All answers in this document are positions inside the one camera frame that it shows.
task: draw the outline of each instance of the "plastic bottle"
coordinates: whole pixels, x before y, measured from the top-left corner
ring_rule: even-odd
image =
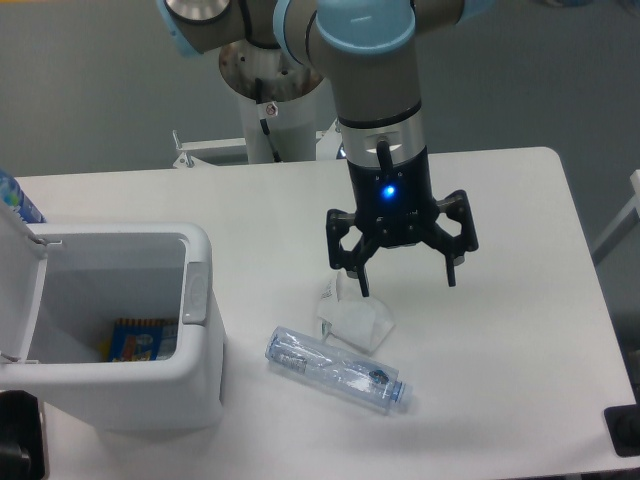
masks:
[[[24,194],[16,179],[3,170],[0,170],[0,200],[9,205],[9,208],[24,223],[46,222],[44,216]]]
[[[388,412],[405,410],[412,388],[398,381],[398,371],[284,327],[273,332],[265,357],[311,383],[324,385]]]

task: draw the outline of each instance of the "trash bin lid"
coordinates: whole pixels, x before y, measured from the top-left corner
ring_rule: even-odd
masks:
[[[0,363],[26,360],[46,264],[44,244],[0,201]]]

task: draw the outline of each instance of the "white trash bin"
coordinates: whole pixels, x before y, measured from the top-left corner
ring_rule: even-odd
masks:
[[[222,413],[211,244],[191,224],[26,226],[0,202],[0,389],[98,428],[196,428]],[[104,361],[118,318],[177,319],[176,350]]]

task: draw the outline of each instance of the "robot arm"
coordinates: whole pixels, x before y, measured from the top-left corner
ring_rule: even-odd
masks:
[[[293,61],[331,81],[356,212],[327,213],[329,262],[357,277],[363,296],[369,295],[365,264],[380,247],[422,242],[438,250],[450,286],[454,267],[478,248],[466,193],[458,190],[439,201],[432,195],[415,35],[456,24],[492,3],[166,0],[176,25],[199,52],[242,38],[270,48],[277,39]],[[460,223],[459,235],[437,224],[440,214]],[[362,236],[347,251],[341,239],[354,226]]]

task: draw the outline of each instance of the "table surface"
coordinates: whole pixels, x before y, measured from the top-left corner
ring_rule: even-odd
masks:
[[[379,251],[372,294],[396,327],[373,358],[414,386],[380,415],[282,377],[277,325],[319,335],[326,211],[353,211],[341,161],[22,178],[56,223],[191,221],[213,245],[228,334],[224,416],[122,434],[46,406],[51,479],[497,479],[631,468],[603,410],[634,402],[560,160],[544,148],[431,157],[434,195],[464,188],[480,249],[448,288],[428,247]]]

